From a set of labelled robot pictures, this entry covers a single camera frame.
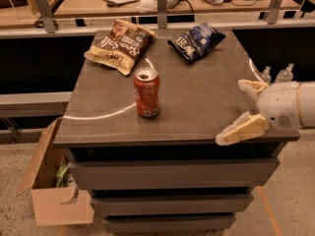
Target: crumpled snack bag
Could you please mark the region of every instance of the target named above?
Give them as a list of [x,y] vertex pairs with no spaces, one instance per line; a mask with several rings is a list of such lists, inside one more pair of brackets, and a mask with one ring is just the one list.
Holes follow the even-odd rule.
[[212,28],[208,23],[202,23],[182,35],[168,40],[167,43],[188,61],[193,62],[204,58],[224,39],[225,34]]
[[111,33],[85,53],[87,59],[117,69],[127,76],[157,36],[150,29],[116,20]]

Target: clear water bottle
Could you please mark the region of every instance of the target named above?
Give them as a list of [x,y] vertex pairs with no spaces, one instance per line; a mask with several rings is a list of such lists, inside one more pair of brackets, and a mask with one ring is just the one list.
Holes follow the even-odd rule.
[[272,68],[271,67],[269,67],[269,66],[267,66],[266,68],[265,68],[265,70],[264,70],[264,72],[263,73],[260,73],[260,76],[261,76],[261,78],[263,79],[263,81],[265,82],[265,83],[270,83],[270,81],[272,80],[272,77],[271,77],[271,75],[270,75],[270,70],[271,70]]
[[293,69],[294,64],[288,64],[285,69],[279,71],[275,83],[287,83],[293,80]]

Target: soda can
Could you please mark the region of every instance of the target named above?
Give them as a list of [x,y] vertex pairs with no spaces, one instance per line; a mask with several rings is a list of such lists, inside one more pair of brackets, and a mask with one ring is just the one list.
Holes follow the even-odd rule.
[[134,77],[134,87],[138,113],[143,117],[158,115],[158,71],[152,68],[138,69]]

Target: concrete floor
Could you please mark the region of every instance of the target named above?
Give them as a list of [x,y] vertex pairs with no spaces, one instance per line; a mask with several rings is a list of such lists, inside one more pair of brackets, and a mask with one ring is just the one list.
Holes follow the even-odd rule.
[[[254,189],[254,201],[236,215],[230,229],[137,235],[315,235],[315,130],[300,133],[298,142],[285,146],[279,156],[281,165],[264,187]],[[112,236],[99,217],[90,225],[35,226],[30,191],[15,195],[35,147],[36,144],[0,145],[0,236]]]

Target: cable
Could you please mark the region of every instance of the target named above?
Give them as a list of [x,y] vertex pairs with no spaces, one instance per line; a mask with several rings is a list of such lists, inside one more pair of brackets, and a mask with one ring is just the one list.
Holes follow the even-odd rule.
[[186,3],[188,3],[188,5],[190,6],[192,14],[195,14],[195,11],[194,11],[193,7],[192,7],[191,3],[188,0],[178,0],[178,1],[185,1]]

